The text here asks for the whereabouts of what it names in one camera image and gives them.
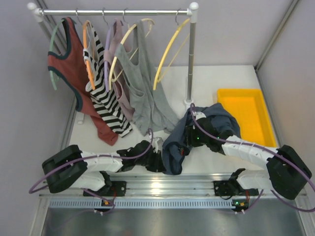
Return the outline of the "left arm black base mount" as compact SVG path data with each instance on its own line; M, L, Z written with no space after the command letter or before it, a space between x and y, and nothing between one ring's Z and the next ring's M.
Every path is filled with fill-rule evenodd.
M126 194L126 181L112 181L111 184L106 184L98 191L90 192L102 197L123 197Z

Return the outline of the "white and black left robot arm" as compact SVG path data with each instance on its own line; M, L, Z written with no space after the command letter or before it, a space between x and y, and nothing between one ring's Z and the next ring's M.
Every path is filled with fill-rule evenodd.
M162 143L162 138L157 137L114 153L100 154L70 145L42 163L48 189L52 194L77 188L84 190L84 196L112 196L126 187L125 181L112 181L112 173L129 172L135 166L153 173L164 172Z

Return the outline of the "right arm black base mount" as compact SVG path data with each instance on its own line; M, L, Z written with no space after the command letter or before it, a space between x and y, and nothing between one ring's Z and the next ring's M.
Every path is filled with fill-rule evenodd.
M219 196L224 200L229 200L234 196L245 196L246 191L236 181L218 180L214 181L215 196Z

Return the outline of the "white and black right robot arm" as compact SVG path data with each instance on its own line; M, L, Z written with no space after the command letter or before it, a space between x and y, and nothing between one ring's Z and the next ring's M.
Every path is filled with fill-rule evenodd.
M207 146L213 152L238 157L250 162L260 170L240 168L229 183L235 195L248 189L263 189L276 192L288 200L294 200L305 187L312 172L294 148L265 147L242 140L231 125L215 127L208 118L200 118L185 127L187 145Z

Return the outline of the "yellow hanger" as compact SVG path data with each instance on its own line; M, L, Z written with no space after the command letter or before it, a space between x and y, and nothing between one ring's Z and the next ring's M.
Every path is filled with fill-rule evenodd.
M163 55L162 55L162 58L160 60L160 63L158 65L158 68L157 68L157 71L156 71L156 75L155 75L155 78L154 78L154 84L153 84L153 90L156 90L157 89L157 86L158 86L158 83L160 83L162 81L162 79L164 78L165 74L168 72L168 70L170 69L170 66L173 64L173 61L175 60L175 58L178 56L179 52L182 50L183 46L186 44L187 40L189 39L190 37L190 34L188 34L185 38L185 40L183 41L183 43L180 45L178 51L176 52L176 54L174 55L174 57L172 58L171 62L168 64L168 66L166 67L165 71L162 73L162 67L163 67L163 64L165 62L165 59L166 57L168 56L168 53L171 49L171 47L173 46L174 44L174 41L176 40L176 38L178 37L179 33L182 31L183 27L188 23L190 22L190 19L186 19L184 20L181 24L179 24L177 22L177 16L178 16L178 13L179 11L182 10L181 8L179 8L176 12L176 16L175 16L175 22L177 23L177 29L176 31L174 32L172 38L170 39Z

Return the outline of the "blue printed tank top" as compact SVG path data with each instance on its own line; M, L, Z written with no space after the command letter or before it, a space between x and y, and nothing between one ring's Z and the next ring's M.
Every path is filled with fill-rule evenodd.
M195 107L194 109L206 115L206 118L197 120L197 123L207 133L215 136L216 139L226 139L233 135L241 137L240 126L236 118L226 111L221 103L216 103L210 107ZM162 145L162 162L166 175L179 175L182 173L184 158L189 155L193 148L187 146L185 127L192 124L195 125L195 122L191 118L190 109L187 109L184 116L164 141ZM207 147L213 152L223 153L222 144L223 142L215 141L209 137Z

